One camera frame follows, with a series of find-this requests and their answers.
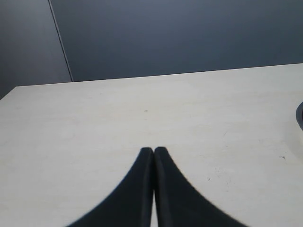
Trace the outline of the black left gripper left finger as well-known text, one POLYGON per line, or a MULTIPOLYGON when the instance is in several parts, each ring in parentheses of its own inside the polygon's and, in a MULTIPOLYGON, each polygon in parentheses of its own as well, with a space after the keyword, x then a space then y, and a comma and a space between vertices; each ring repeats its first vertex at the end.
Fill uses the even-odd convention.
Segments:
POLYGON ((120 184, 71 227, 149 227, 153 203, 153 150, 142 148, 120 184))

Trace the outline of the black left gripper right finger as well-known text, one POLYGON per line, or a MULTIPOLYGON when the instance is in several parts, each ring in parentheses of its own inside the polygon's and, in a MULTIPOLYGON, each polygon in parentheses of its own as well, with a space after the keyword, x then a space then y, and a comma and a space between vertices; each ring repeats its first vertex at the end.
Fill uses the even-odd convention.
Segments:
POLYGON ((155 149, 154 164, 158 226, 245 226, 203 197, 180 172, 165 147, 155 149))

